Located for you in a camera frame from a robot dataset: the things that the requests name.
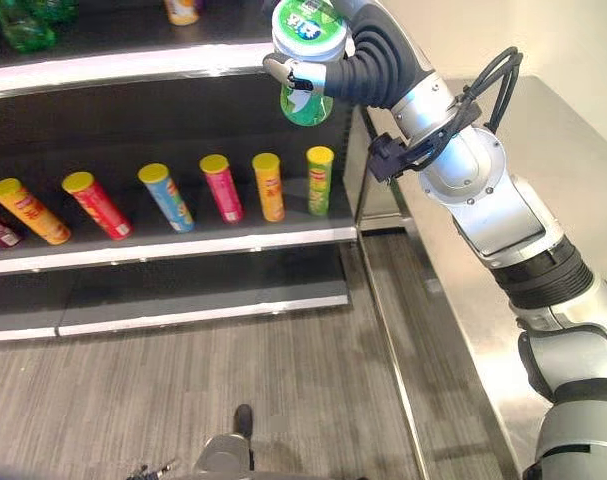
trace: bottle cap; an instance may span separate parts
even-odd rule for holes
[[[203,157],[199,166],[205,173],[213,174],[223,172],[230,164],[223,155],[214,154]]]
[[[345,21],[326,0],[283,0],[272,14],[274,46],[299,60],[338,60],[346,37]]]
[[[21,189],[21,182],[17,178],[6,178],[0,181],[0,197],[16,193]]]
[[[279,157],[273,153],[259,153],[252,159],[254,170],[274,170],[279,167]]]
[[[139,170],[139,180],[143,183],[158,183],[170,175],[168,168],[162,163],[150,163]]]
[[[90,172],[74,172],[63,180],[61,186],[67,193],[82,192],[94,183],[94,175]]]
[[[329,165],[334,160],[334,152],[323,146],[312,147],[307,151],[307,160],[311,163]]]

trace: orange pringles can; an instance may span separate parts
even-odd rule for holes
[[[68,175],[61,184],[112,240],[130,236],[132,226],[89,172]]]
[[[279,164],[279,157],[273,153],[259,153],[252,159],[263,217],[268,222],[280,222],[285,218]]]
[[[16,178],[0,181],[0,204],[50,245],[65,243],[70,230]]]

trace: black cable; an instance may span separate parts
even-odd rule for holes
[[[472,103],[483,94],[494,83],[501,79],[501,88],[496,97],[494,108],[490,120],[484,126],[492,133],[496,133],[499,124],[503,119],[507,107],[512,98],[512,93],[516,87],[516,81],[519,76],[519,65],[523,60],[523,54],[516,47],[509,47],[497,55],[472,82],[471,86],[463,87],[463,93],[456,97],[458,111],[454,118],[439,133],[434,142],[432,151],[428,157],[418,165],[414,165],[412,170],[423,170],[429,166],[438,156],[443,153],[445,147],[452,137],[459,133],[467,118],[467,113]]]

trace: green bottle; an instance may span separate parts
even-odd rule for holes
[[[333,62],[345,51],[345,21],[325,0],[283,0],[272,14],[274,48],[302,61]],[[281,110],[293,123],[318,125],[332,112],[333,100],[303,90],[281,88]]]
[[[43,50],[54,45],[54,32],[32,17],[16,0],[0,0],[0,28],[3,36],[19,52]]]
[[[76,0],[22,0],[32,15],[46,23],[74,20],[78,13]]]

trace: white shelf trim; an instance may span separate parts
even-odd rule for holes
[[[29,340],[33,338],[56,337],[54,327],[24,328],[20,330],[1,330],[0,342],[9,340]]]
[[[283,302],[258,303],[255,305],[241,305],[238,307],[216,308],[186,313],[171,313],[153,317],[128,318],[111,320],[108,322],[85,323],[82,325],[68,325],[59,327],[59,335],[82,335],[88,333],[112,332],[132,328],[162,327],[180,323],[197,322],[201,320],[216,320],[220,318],[242,317],[248,315],[263,315],[267,313],[278,314],[291,310],[305,308],[320,308],[336,305],[347,305],[347,295],[334,295],[322,298],[306,298],[301,300],[288,300]]]
[[[271,42],[198,45],[0,67],[0,97],[130,77],[218,77],[262,69],[263,57],[273,51]]]
[[[133,247],[104,248],[82,252],[53,253],[24,258],[0,260],[0,274],[40,271],[83,265],[118,264],[125,261],[145,262],[153,258],[180,257],[211,253],[261,251],[263,248],[332,243],[356,239],[355,227],[328,228],[302,232],[246,235],[243,237],[195,240],[193,242],[137,245]]]

